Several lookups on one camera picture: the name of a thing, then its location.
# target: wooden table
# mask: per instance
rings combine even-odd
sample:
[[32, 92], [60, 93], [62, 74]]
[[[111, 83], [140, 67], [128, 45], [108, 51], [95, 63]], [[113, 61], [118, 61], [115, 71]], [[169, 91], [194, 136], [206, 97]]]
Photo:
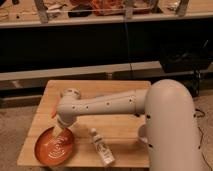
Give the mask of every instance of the wooden table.
[[[147, 81], [49, 81], [19, 155], [18, 165], [41, 166], [34, 156], [35, 142], [43, 131], [54, 126], [55, 119], [51, 119], [51, 112], [63, 90], [77, 88], [82, 98], [92, 98], [132, 89], [147, 89], [149, 86]], [[134, 115], [78, 117], [70, 127], [76, 138], [75, 153], [63, 166], [103, 166], [89, 135], [89, 130], [94, 127], [104, 136], [115, 156], [116, 162], [112, 167], [149, 167], [147, 147], [137, 139], [138, 128], [144, 122], [144, 116]]]

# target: orange plate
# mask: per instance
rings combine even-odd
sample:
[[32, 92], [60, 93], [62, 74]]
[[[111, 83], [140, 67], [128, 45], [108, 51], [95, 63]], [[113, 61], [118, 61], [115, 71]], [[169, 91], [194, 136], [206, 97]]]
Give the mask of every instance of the orange plate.
[[47, 166], [61, 164], [73, 151], [74, 135], [69, 129], [64, 129], [56, 138], [52, 131], [53, 127], [40, 135], [34, 151], [37, 160]]

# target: small bottle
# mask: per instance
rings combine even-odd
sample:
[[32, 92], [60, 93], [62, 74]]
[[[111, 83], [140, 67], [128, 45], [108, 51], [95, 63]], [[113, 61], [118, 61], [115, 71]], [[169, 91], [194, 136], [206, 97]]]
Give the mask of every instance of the small bottle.
[[107, 146], [107, 144], [104, 142], [103, 137], [99, 135], [95, 128], [92, 128], [90, 130], [90, 134], [92, 136], [93, 144], [101, 157], [101, 160], [105, 167], [109, 166], [115, 161], [115, 158]]

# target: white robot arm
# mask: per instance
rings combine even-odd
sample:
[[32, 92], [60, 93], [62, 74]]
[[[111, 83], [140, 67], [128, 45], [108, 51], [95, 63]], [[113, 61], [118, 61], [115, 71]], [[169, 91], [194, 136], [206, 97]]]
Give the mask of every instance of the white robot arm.
[[77, 116], [146, 114], [150, 171], [203, 171], [200, 138], [193, 99], [173, 80], [162, 80], [149, 90], [133, 90], [80, 100], [75, 89], [65, 92], [58, 107], [60, 127]]

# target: floor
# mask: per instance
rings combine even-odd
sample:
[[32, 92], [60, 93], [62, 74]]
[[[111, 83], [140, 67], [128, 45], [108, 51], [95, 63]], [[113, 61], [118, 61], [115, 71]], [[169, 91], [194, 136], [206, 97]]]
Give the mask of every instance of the floor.
[[[206, 116], [198, 119], [204, 133], [202, 149], [206, 161], [213, 167], [213, 90], [201, 91], [200, 96], [194, 98], [196, 108], [205, 111]], [[24, 143], [25, 137], [35, 114], [37, 104], [18, 101], [15, 105], [3, 104], [0, 107], [0, 170], [1, 171], [40, 171], [39, 167], [20, 167], [16, 161]], [[53, 170], [85, 170], [54, 168]], [[139, 170], [139, 169], [107, 169], [107, 170]]]

